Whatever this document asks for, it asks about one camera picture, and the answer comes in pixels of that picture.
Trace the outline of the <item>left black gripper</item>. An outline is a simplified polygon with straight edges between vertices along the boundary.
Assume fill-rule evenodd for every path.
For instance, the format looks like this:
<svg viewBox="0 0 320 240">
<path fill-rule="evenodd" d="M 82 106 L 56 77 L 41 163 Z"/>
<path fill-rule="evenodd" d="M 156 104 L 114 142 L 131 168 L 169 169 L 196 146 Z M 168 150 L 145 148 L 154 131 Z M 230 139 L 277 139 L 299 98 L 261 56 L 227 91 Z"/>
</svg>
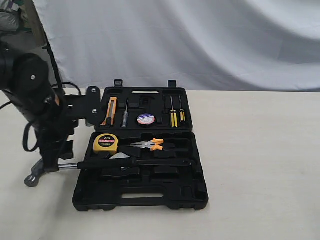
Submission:
<svg viewBox="0 0 320 240">
<path fill-rule="evenodd" d="M 33 118 L 32 126 L 37 139 L 42 140 L 39 148 L 43 170 L 52 173 L 59 170 L 58 159 L 74 158 L 74 141 L 67 140 L 60 151 L 60 139 L 74 135 L 79 120 L 86 117 L 85 96 L 55 93 L 48 96 L 43 105 L 43 112 Z"/>
</svg>

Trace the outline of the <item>left grey black robot arm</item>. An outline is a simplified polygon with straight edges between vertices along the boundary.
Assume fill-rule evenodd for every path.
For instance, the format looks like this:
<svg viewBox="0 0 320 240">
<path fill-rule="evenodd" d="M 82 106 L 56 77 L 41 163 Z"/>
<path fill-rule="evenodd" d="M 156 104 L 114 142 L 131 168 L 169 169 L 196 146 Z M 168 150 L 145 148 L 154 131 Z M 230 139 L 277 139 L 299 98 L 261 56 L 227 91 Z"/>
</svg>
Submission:
<svg viewBox="0 0 320 240">
<path fill-rule="evenodd" d="M 67 97 L 49 81 L 49 65 L 34 53 L 0 43 L 0 90 L 27 120 L 22 147 L 40 151 L 43 172 L 57 172 L 58 160 L 73 154 L 68 137 L 76 118 Z"/>
</svg>

